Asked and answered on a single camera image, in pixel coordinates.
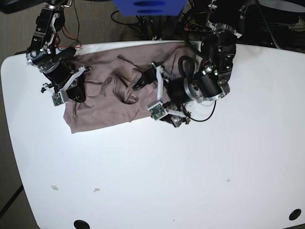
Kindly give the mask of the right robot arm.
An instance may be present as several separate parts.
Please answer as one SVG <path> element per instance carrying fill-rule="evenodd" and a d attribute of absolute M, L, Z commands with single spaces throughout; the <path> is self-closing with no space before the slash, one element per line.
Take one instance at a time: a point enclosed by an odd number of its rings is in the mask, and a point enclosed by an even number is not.
<path fill-rule="evenodd" d="M 27 63 L 35 66 L 49 80 L 41 92 L 49 91 L 55 106 L 69 100 L 83 103 L 86 100 L 85 73 L 91 68 L 75 68 L 69 60 L 76 54 L 75 47 L 61 48 L 57 51 L 58 32 L 64 28 L 64 9 L 70 7 L 70 0 L 46 0 L 38 15 L 31 44 L 26 50 Z"/>

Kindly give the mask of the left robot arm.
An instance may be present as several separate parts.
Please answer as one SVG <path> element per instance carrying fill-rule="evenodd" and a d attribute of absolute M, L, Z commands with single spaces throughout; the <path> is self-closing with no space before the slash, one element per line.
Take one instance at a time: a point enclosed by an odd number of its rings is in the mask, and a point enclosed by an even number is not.
<path fill-rule="evenodd" d="M 189 102 L 212 101 L 230 92 L 236 45 L 277 49 L 305 46 L 305 3 L 302 0 L 204 0 L 193 2 L 180 29 L 186 46 L 199 57 L 178 59 L 178 76 L 168 76 L 164 63 L 152 62 L 133 90 L 157 83 L 157 98 L 147 106 L 154 120 L 176 127 L 189 123 Z"/>

